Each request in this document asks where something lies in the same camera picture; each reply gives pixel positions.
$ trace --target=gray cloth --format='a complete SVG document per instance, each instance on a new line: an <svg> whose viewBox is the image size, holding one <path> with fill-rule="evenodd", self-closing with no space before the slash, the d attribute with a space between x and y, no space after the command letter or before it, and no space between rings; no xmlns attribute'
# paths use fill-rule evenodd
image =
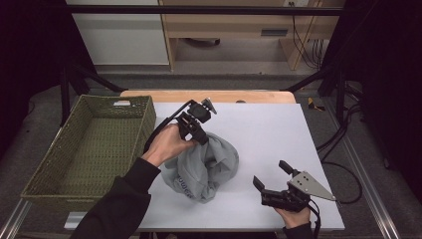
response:
<svg viewBox="0 0 422 239"><path fill-rule="evenodd" d="M168 186L203 203L214 198L218 187L236 174L239 165L239 154L232 144L211 132L207 135L207 143L187 149L161 167Z"/></svg>

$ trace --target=black curtain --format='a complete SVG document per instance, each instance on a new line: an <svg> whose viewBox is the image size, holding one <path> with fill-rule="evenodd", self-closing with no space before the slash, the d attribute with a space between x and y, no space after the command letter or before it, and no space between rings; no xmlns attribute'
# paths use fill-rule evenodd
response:
<svg viewBox="0 0 422 239"><path fill-rule="evenodd" d="M58 85L64 66L78 63L96 72L72 15L50 11L49 4L66 1L0 1L0 158L27 115L29 99ZM78 74L70 82L79 94L89 90Z"/></svg>
<svg viewBox="0 0 422 239"><path fill-rule="evenodd" d="M340 68L347 81L361 82L365 116L386 161L401 171L422 202L422 5L418 0L377 2L340 55ZM363 16L339 19L325 64L338 60Z"/></svg>

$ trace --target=wooden desk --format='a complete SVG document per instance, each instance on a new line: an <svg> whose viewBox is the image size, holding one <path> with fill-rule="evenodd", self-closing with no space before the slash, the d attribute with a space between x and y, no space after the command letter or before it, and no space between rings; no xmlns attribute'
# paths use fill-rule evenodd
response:
<svg viewBox="0 0 422 239"><path fill-rule="evenodd" d="M198 6L259 6L282 7L287 0L159 0L159 5ZM342 7L345 0L309 0L307 7ZM180 38L276 38L280 39L283 53L291 70L296 70L302 59L303 46L295 36L299 48L293 42L292 16L262 15L161 15L170 68L173 69L177 40ZM309 39L331 38L338 17L296 16L296 30L302 42ZM286 35L263 35L263 30L281 30Z"/></svg>
<svg viewBox="0 0 422 239"><path fill-rule="evenodd" d="M152 96L157 103L178 103L189 100L202 101L211 98L213 103L278 103L294 104L295 97L290 92L272 91L145 91L133 90L121 93L122 97Z"/></svg>

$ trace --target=gray floor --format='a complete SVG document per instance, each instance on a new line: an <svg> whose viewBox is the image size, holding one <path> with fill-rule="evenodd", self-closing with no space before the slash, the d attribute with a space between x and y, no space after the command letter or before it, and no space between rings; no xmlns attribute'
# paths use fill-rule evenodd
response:
<svg viewBox="0 0 422 239"><path fill-rule="evenodd" d="M139 68L132 68L129 72L105 69L103 74L112 82L131 89L279 90L302 80L314 71L304 64L296 72L288 70L286 59L274 54L281 52L277 41L222 40L219 46L206 44L181 42L173 73L146 67L148 71L142 75L137 72ZM106 93L98 85L91 82L90 85L95 88L93 93ZM323 105L316 94L316 87L317 83L297 92L296 99L303 106L315 145L320 145L334 134L336 128L327 111L308 109L309 97L313 97L318 106ZM12 213L23 187L59 129L61 109L58 87L37 94L31 102L30 107L34 106L34 110L25 118L14 143L0 161L1 225ZM351 106L354 100L347 98L346 104ZM362 117L364 116L353 116L347 135L369 172L401 238L422 238L422 206L412 195L401 174L384 168L382 155L366 124L360 120ZM335 148L327 161L349 166L349 156L342 144ZM330 165L323 168L337 198L347 200L356 195L357 187L349 174ZM319 238L384 238L368 206L367 198L363 197L351 205L343 205L339 211L345 230L321 232ZM66 213L46 211L33 205L20 235L24 238L23 232L69 233L63 229L66 217Z"/></svg>

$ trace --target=human hand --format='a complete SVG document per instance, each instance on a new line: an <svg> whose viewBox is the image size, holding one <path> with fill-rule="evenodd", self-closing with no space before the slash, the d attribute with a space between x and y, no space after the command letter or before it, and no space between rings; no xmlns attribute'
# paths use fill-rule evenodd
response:
<svg viewBox="0 0 422 239"><path fill-rule="evenodd" d="M300 212L291 212L280 208L274 208L283 218L287 229L307 224L311 220L311 210L304 208Z"/></svg>
<svg viewBox="0 0 422 239"><path fill-rule="evenodd" d="M195 143L194 140L183 140L179 134L178 124L171 123L165 126L155 137L149 150L142 158L158 167L164 161L179 155Z"/></svg>

